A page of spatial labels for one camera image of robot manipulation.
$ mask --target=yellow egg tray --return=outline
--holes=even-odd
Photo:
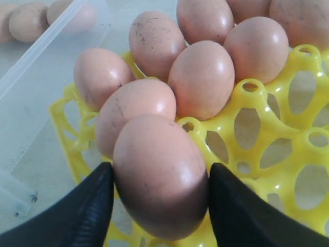
[[[129,52],[122,57],[137,78],[144,77]],[[325,235],[325,225],[329,224],[329,188],[317,205],[306,209],[300,207],[295,191],[299,174],[309,165],[321,167],[320,176],[329,175],[329,112],[327,123],[313,127],[316,117],[329,103],[329,77],[323,64],[329,68],[329,52],[320,54],[313,46],[298,46],[291,51],[284,69],[272,83],[264,86],[254,79],[241,81],[217,117],[206,121],[186,117],[177,122],[189,131],[200,147],[208,169],[214,162],[224,163],[263,200],[270,202],[270,195],[276,195],[282,202],[281,210],[285,214]],[[289,105],[289,89],[293,78],[300,71],[312,72],[316,88],[306,109],[300,114],[294,114]],[[269,98],[273,99],[273,96],[277,102],[276,109],[269,103]],[[65,115],[64,107],[71,101],[75,101],[80,110],[78,129],[73,128]],[[237,121],[241,113],[244,113],[244,118]],[[88,122],[97,117],[97,113],[86,106],[75,85],[70,84],[64,89],[63,98],[50,107],[50,114],[73,177],[80,183],[92,171],[82,152],[88,150],[90,142],[94,140],[94,125]],[[262,167],[265,153],[273,147],[276,149],[267,156],[267,161],[273,164]],[[288,149],[291,152],[286,157],[277,159]],[[105,246],[109,246],[110,240],[125,241],[133,247],[158,244],[175,247],[216,246],[209,214],[195,233],[177,242],[156,239],[134,222],[131,234],[124,233],[111,222]]]

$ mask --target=egg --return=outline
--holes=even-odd
[[[133,81],[106,101],[96,121],[96,145],[100,152],[113,157],[116,139],[131,119],[146,113],[175,119],[176,99],[170,87],[157,79]]]
[[[166,82],[177,56],[186,48],[183,34],[169,16],[146,11],[129,31],[129,46],[136,65],[147,76]]]
[[[269,15],[283,26],[292,47],[329,49],[328,0],[272,0]]]
[[[224,47],[231,55],[237,82],[255,78],[263,84],[274,80],[289,54],[288,37],[282,26],[267,17],[239,23],[227,36]]]
[[[0,4],[0,43],[14,40],[9,30],[9,18],[18,7],[17,4]]]
[[[174,121],[152,114],[129,121],[116,142],[113,168],[123,205],[149,234],[173,241],[199,227],[208,206],[206,164]]]
[[[74,66],[76,87],[94,111],[99,111],[117,89],[134,80],[128,64],[119,55],[103,48],[87,49],[78,56]]]
[[[176,16],[189,44],[202,40],[223,44],[234,27],[232,11],[225,0],[178,0]]]
[[[269,17],[271,0],[226,0],[230,6],[235,23],[256,16]]]
[[[47,21],[52,25],[67,9],[73,0],[59,0],[52,3],[47,11]],[[97,23],[97,13],[93,6],[86,3],[63,29],[64,33],[82,33],[91,30]]]
[[[216,42],[194,43],[174,62],[168,85],[175,93],[179,117],[212,118],[222,110],[232,93],[232,59]]]
[[[9,19],[11,35],[25,43],[36,41],[49,27],[47,9],[47,5],[36,2],[19,6]]]

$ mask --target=clear plastic container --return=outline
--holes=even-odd
[[[95,27],[76,35],[62,32],[86,3],[96,10]],[[0,44],[0,71],[8,70],[0,73],[0,181],[6,181],[0,182],[0,197],[5,198],[0,207],[11,208],[15,214],[28,211],[33,200],[25,199],[32,190],[10,172],[49,119],[49,106],[61,97],[64,86],[73,82],[72,70],[79,53],[98,47],[110,28],[105,0],[75,0],[32,45]]]

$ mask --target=eggshell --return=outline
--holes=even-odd
[[[112,158],[123,126],[146,113],[175,119],[176,99],[167,84],[157,79],[141,79],[116,91],[102,107],[96,122],[96,144],[100,152]]]
[[[28,3],[13,11],[9,19],[11,35],[18,41],[29,43],[36,41],[49,27],[48,7],[42,3]]]
[[[128,64],[114,52],[90,48],[81,53],[74,66],[74,81],[86,104],[99,111],[120,87],[135,80]]]
[[[235,23],[256,16],[269,17],[271,0],[226,0],[230,6]]]
[[[223,44],[234,27],[232,11],[225,0],[178,0],[176,15],[189,44],[202,40]]]
[[[198,228],[208,206],[206,164],[174,121],[157,115],[129,121],[115,145],[113,167],[123,205],[148,233],[178,240]]]
[[[9,18],[18,7],[17,4],[0,4],[0,43],[14,40],[9,30]]]
[[[73,0],[59,0],[49,6],[47,21],[52,25],[67,9]],[[86,3],[63,29],[64,33],[82,33],[91,30],[97,23],[97,14],[93,6]]]
[[[328,0],[272,0],[269,14],[283,26],[292,47],[329,49]]]
[[[178,56],[170,70],[168,85],[176,96],[178,116],[212,118],[232,93],[233,62],[218,43],[199,41]]]
[[[239,23],[227,36],[224,47],[233,60],[237,81],[255,78],[263,84],[278,76],[289,54],[284,29],[267,17]]]
[[[166,82],[177,56],[186,48],[183,34],[167,15],[146,11],[135,18],[129,46],[137,66],[147,76]]]

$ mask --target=plastic egg tray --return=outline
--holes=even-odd
[[[137,78],[144,77],[129,52],[123,58]],[[326,225],[329,226],[326,67],[329,68],[329,52],[320,54],[313,46],[298,46],[290,52],[284,69],[272,83],[264,86],[254,79],[238,83],[217,117],[206,121],[191,117],[177,120],[198,144],[208,169],[214,162],[225,164],[263,200],[324,235]],[[313,92],[311,87],[294,85],[297,74],[306,72],[313,77]],[[64,111],[71,101],[77,103],[81,115],[77,129],[69,123]],[[296,103],[303,106],[294,107]],[[50,113],[74,179],[80,183],[92,170],[82,152],[88,150],[94,140],[94,125],[89,123],[97,113],[86,106],[74,84],[64,89],[63,98],[51,106]],[[302,175],[306,178],[304,181],[301,181]],[[312,198],[304,198],[309,204],[302,205],[298,194],[307,191]],[[133,247],[216,246],[209,214],[195,233],[177,242],[156,239],[134,222],[131,233],[121,231],[111,222],[107,240],[125,241]]]

